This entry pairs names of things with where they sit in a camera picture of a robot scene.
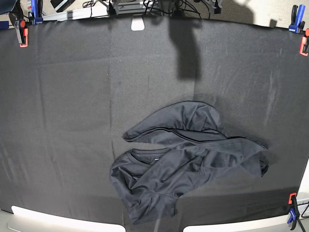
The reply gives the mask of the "white tab on table edge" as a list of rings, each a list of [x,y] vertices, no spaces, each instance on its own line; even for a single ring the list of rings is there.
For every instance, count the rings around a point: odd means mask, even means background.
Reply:
[[[145,29],[145,24],[142,15],[133,15],[131,21],[132,31],[143,31]]]

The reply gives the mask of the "orange blue clamp bottom right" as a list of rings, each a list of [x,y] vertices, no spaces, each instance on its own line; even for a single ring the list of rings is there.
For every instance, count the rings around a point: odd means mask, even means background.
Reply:
[[[287,224],[292,224],[290,230],[293,231],[298,224],[302,230],[302,232],[306,232],[301,220],[300,220],[300,213],[298,210],[297,200],[296,200],[297,193],[291,193],[289,196],[288,204],[290,205],[289,214],[290,217],[287,221]]]

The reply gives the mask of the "blue clamp top right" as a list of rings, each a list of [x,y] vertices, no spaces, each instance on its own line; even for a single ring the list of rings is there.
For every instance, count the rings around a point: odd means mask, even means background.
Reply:
[[[301,31],[304,28],[305,21],[303,21],[303,15],[305,12],[305,5],[301,4],[299,6],[294,5],[292,7],[292,13],[291,13],[291,24],[288,28],[290,32],[293,33],[301,33]]]

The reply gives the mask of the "black t-shirt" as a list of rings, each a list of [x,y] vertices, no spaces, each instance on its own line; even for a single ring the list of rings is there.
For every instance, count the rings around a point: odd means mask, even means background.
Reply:
[[[133,224],[175,215],[184,194],[239,171],[262,177],[266,147],[231,137],[217,110],[201,101],[181,101],[157,110],[123,134],[129,143],[160,145],[131,149],[111,166],[110,182]]]

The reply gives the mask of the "orange clamp top left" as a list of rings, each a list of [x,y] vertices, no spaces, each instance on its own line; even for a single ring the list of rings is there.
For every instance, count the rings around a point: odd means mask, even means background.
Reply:
[[[26,21],[24,19],[15,21],[14,28],[16,30],[19,47],[28,47],[28,28],[26,26]]]

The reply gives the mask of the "aluminium frame rail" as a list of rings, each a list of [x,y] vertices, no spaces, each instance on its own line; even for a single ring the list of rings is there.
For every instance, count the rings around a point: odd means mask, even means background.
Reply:
[[[100,18],[108,17],[107,8],[105,6],[81,8],[76,10],[70,10],[55,14],[49,14],[43,16],[43,20],[46,21],[66,21],[66,20],[78,20],[85,18]]]

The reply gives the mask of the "orange clamp top right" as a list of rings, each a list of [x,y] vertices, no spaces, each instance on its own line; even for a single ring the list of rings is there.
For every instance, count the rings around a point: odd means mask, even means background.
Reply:
[[[305,57],[309,55],[309,29],[305,30],[305,34],[302,37],[299,53]]]

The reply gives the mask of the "black table cover cloth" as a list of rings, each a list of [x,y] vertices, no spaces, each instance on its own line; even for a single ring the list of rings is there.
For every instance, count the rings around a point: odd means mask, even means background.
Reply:
[[[200,19],[48,22],[20,48],[0,33],[0,207],[120,224],[128,232],[281,216],[309,158],[309,59],[301,36]],[[133,225],[109,181],[122,135],[180,101],[215,107],[231,136],[267,146],[261,178],[229,175],[185,194],[177,214]]]

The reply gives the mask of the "blue clamp top left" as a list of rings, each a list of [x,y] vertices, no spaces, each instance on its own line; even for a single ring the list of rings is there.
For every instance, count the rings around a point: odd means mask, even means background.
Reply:
[[[28,17],[33,25],[43,23],[43,0],[28,0]]]

